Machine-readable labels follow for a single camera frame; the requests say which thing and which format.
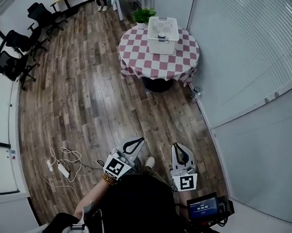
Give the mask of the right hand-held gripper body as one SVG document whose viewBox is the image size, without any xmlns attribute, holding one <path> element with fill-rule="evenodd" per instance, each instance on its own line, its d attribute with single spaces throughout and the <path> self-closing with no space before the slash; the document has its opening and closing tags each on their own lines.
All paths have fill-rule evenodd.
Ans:
<svg viewBox="0 0 292 233">
<path fill-rule="evenodd" d="M 181 191 L 194 190 L 197 186 L 196 165 L 174 169 L 170 172 L 176 189 Z"/>
</svg>

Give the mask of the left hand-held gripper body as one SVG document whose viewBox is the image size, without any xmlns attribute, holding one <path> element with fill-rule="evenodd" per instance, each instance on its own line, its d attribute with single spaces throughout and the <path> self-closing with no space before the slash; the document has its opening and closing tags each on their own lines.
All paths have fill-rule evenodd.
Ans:
<svg viewBox="0 0 292 233">
<path fill-rule="evenodd" d="M 103 172 L 110 175 L 115 180 L 119 180 L 131 168 L 134 167 L 134 154 L 127 154 L 117 148 L 108 155 Z"/>
</svg>

